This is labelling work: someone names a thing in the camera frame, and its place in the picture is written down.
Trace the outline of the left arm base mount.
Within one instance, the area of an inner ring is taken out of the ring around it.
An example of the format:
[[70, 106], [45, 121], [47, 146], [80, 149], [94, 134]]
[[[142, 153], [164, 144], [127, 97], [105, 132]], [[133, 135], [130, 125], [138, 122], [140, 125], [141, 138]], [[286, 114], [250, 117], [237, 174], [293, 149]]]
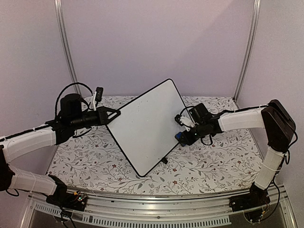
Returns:
[[67, 185], [58, 177], [48, 175], [55, 181], [56, 189], [52, 195], [48, 195], [46, 202], [60, 208], [85, 211], [87, 195], [79, 190], [74, 193], [67, 192]]

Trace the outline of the white whiteboard black frame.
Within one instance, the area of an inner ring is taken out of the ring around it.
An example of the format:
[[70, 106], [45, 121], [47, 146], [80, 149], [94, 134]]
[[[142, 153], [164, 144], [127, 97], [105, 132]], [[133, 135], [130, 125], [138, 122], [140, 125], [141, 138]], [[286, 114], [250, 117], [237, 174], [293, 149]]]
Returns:
[[136, 174], [146, 176], [177, 145], [175, 135], [185, 126], [175, 121], [185, 103], [172, 79], [119, 108], [121, 114], [106, 127]]

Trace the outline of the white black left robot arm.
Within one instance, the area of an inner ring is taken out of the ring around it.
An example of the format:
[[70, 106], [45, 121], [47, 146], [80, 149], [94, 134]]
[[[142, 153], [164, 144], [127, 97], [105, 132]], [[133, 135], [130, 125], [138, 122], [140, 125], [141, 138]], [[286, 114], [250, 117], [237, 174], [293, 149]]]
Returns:
[[39, 175], [10, 166], [10, 163], [25, 154], [41, 148], [60, 145], [75, 137], [76, 130], [93, 126], [108, 125], [121, 112], [116, 109], [96, 104], [101, 101], [101, 95], [95, 92], [91, 103], [79, 94], [68, 94], [60, 99], [60, 111], [55, 112], [55, 118], [45, 124], [5, 136], [0, 140], [0, 190], [24, 190], [52, 196], [60, 206], [67, 206], [71, 197], [67, 186], [53, 175]]

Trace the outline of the blue whiteboard eraser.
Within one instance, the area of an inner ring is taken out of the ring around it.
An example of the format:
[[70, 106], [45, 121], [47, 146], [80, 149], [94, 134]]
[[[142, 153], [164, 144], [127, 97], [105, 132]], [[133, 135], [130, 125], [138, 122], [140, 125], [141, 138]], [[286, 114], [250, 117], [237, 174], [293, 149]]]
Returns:
[[179, 142], [179, 144], [181, 144], [181, 145], [185, 144], [184, 140], [183, 140], [183, 133], [182, 132], [177, 133], [175, 135], [175, 139]]

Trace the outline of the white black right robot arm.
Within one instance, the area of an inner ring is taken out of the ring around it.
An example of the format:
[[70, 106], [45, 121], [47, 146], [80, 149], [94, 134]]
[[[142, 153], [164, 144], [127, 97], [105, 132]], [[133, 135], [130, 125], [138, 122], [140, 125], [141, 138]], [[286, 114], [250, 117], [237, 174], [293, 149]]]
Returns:
[[175, 116], [175, 122], [186, 129], [176, 134], [180, 145], [193, 145], [204, 137], [240, 129], [264, 129], [267, 136], [267, 152], [257, 174], [251, 193], [246, 195], [249, 207], [256, 207], [264, 199], [266, 190], [284, 162], [290, 162], [290, 147], [298, 140], [296, 125], [283, 105], [276, 99], [268, 104], [238, 110], [223, 110], [213, 114], [204, 104], [187, 107], [189, 117], [183, 112]]

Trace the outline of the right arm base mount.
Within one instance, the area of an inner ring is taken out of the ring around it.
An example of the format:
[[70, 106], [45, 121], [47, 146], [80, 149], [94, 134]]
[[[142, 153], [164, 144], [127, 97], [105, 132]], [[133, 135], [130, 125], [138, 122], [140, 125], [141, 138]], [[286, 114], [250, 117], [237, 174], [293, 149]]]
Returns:
[[229, 207], [233, 212], [245, 211], [244, 216], [248, 222], [257, 223], [260, 222], [266, 213], [262, 206], [268, 206], [270, 198], [267, 190], [260, 189], [253, 182], [249, 193], [229, 198]]

